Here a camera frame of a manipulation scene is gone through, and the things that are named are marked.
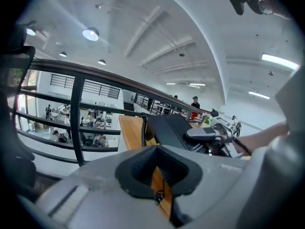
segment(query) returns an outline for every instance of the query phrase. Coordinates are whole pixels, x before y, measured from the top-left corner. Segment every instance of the staircase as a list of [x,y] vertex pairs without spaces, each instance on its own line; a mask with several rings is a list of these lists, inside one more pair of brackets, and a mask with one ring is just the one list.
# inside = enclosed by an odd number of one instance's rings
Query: staircase
[[133,104],[125,103],[125,102],[124,102],[124,110],[134,111]]

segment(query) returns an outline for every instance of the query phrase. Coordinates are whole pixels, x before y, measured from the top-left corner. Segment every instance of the white ceiling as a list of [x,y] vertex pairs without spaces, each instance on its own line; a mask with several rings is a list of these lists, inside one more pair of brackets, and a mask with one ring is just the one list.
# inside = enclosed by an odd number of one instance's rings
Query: white ceiling
[[[262,53],[301,63],[304,50],[292,21],[257,15],[247,5],[239,16],[229,0],[33,0],[19,22],[31,20],[49,36],[28,36],[27,43],[53,58],[163,91],[166,82],[206,83],[223,101],[225,88],[273,97],[291,71],[263,62]],[[98,29],[98,41],[83,37],[87,27]]]

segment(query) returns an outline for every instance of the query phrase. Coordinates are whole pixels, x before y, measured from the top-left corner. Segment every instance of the red object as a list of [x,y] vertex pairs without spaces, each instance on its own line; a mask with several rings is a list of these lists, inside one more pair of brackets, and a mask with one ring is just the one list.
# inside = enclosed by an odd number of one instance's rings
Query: red object
[[194,120],[194,118],[195,118],[195,117],[197,117],[197,116],[198,116],[198,114],[197,114],[197,113],[192,112],[191,120]]

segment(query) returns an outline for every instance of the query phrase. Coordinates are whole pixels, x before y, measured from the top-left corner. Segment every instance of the ceiling beam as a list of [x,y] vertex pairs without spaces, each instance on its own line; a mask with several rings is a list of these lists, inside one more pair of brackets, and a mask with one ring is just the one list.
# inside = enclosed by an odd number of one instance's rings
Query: ceiling beam
[[130,43],[125,51],[126,58],[129,56],[131,50],[133,49],[139,38],[143,35],[147,28],[162,14],[162,12],[163,9],[161,9],[160,6],[157,6],[152,10],[151,14],[147,16],[144,21],[142,21],[141,25],[139,26],[134,37],[130,40]]
[[195,61],[195,62],[187,62],[187,63],[182,63],[182,64],[166,67],[166,68],[157,70],[152,73],[153,74],[164,74],[164,73],[180,71],[180,70],[185,70],[185,69],[190,69],[190,68],[198,69],[198,68],[209,68],[209,67],[208,67],[208,63],[206,61]]
[[108,49],[108,52],[111,52],[112,51],[112,47],[111,47],[111,42],[110,42],[110,38],[111,38],[111,32],[112,32],[112,21],[113,21],[113,16],[112,16],[112,11],[113,11],[113,7],[115,7],[115,3],[116,3],[117,0],[109,0],[109,8],[108,8],[108,23],[107,23],[107,43],[108,43],[108,46],[107,46],[107,49]]
[[151,54],[150,56],[148,56],[144,61],[142,61],[140,63],[140,66],[144,66],[146,64],[148,64],[149,62],[156,60],[157,58],[161,57],[162,55],[169,53],[175,49],[178,49],[180,47],[186,46],[188,44],[193,43],[194,40],[190,37],[184,37],[182,39],[180,39],[179,41],[175,42],[175,43],[171,43],[169,45],[166,45],[165,47],[161,48],[159,51]]

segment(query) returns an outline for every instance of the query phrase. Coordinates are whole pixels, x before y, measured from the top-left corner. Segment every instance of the man in black shirt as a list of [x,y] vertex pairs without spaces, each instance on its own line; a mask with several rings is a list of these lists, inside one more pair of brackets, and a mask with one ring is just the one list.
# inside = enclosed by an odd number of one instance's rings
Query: man in black shirt
[[194,106],[195,108],[200,109],[200,104],[198,103],[198,97],[195,96],[195,97],[193,97],[193,99],[194,99],[194,102],[191,104],[191,106]]

